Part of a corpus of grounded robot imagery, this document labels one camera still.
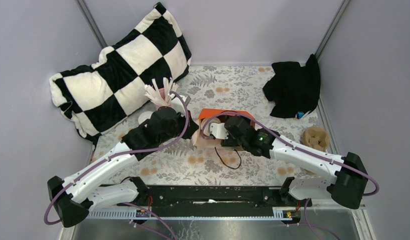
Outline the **orange paper bag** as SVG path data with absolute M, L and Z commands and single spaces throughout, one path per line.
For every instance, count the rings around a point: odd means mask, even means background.
M 250 125 L 255 127 L 252 122 L 254 117 L 244 110 L 227 110 L 217 108 L 203 108 L 194 121 L 199 129 L 193 134 L 191 140 L 195 147 L 201 149 L 213 149 L 220 162 L 231 170 L 237 170 L 242 164 L 240 152 L 242 149 L 225 148 L 221 146 L 221 140 L 228 138 L 228 132 L 224 128 L 224 123 L 228 117 L 240 116 L 250 120 Z M 236 167 L 228 165 L 224 158 L 220 155 L 219 150 L 224 150 L 229 154 L 235 153 L 238 157 L 238 165 Z

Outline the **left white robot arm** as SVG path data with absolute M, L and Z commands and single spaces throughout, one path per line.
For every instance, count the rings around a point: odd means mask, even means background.
M 170 147 L 180 139 L 191 138 L 197 130 L 198 125 L 186 106 L 160 107 L 97 161 L 68 177 L 50 178 L 47 181 L 50 204 L 44 222 L 47 225 L 62 223 L 69 228 L 96 209 L 124 202 L 143 205 L 148 193 L 136 177 L 105 187 L 103 182 L 125 167 L 138 164 L 149 154 Z M 55 222 L 48 220 L 51 209 L 55 209 L 59 217 Z

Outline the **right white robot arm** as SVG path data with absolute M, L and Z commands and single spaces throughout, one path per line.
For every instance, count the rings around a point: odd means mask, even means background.
M 229 136 L 258 157 L 290 162 L 316 174 L 315 178 L 288 177 L 279 189 L 279 199 L 286 206 L 307 199 L 331 198 L 339 205 L 358 209 L 368 182 L 360 157 L 330 154 L 294 142 L 276 131 L 254 129 L 244 117 L 231 116 L 224 124 Z

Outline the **stack of white lids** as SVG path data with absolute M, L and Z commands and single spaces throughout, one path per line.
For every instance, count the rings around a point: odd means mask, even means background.
M 139 116 L 138 116 L 138 123 L 142 124 L 144 121 L 148 120 L 151 118 L 153 114 L 153 111 L 145 111 L 142 112 Z

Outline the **pink straw holder cup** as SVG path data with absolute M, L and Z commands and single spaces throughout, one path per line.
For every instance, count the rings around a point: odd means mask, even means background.
M 170 78 L 163 78 L 163 88 L 158 88 L 155 79 L 152 79 L 152 85 L 145 85 L 145 96 L 157 107 L 169 107 L 172 101 L 171 91 L 175 92 L 179 85 Z

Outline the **floral tablecloth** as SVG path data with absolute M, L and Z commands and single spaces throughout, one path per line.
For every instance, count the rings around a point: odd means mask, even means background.
M 270 66 L 192 66 L 178 82 L 178 92 L 191 97 L 188 109 L 193 118 L 204 108 L 247 111 L 268 128 L 300 142 L 305 129 L 320 126 L 318 115 L 271 117 L 274 104 L 262 88 L 273 75 Z M 108 177 L 105 183 L 118 184 L 126 177 L 140 177 L 148 185 L 280 186 L 287 177 L 308 179 L 313 174 L 290 162 L 246 151 L 195 147 L 181 139 Z

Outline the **black cloth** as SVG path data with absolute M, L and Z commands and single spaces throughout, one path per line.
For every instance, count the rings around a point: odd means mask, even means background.
M 320 98 L 321 73 L 311 54 L 304 66 L 295 61 L 275 62 L 275 75 L 263 86 L 265 98 L 273 102 L 270 116 L 301 119 L 316 109 Z

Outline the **brown cardboard cup carrier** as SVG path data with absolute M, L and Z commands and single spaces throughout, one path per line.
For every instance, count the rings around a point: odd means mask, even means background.
M 312 126 L 304 130 L 301 142 L 305 146 L 326 152 L 330 146 L 330 136 L 325 129 Z

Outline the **black white checkered pillow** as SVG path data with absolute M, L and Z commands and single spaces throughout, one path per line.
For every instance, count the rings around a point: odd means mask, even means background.
M 179 81 L 191 58 L 174 16 L 157 3 L 127 36 L 103 48 L 96 63 L 51 76 L 51 99 L 78 134 L 96 144 L 148 101 L 145 85 Z

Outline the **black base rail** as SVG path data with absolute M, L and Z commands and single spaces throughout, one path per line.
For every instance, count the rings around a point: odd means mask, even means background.
M 273 208 L 312 206 L 280 187 L 199 185 L 151 185 L 132 204 L 160 217 L 272 217 Z

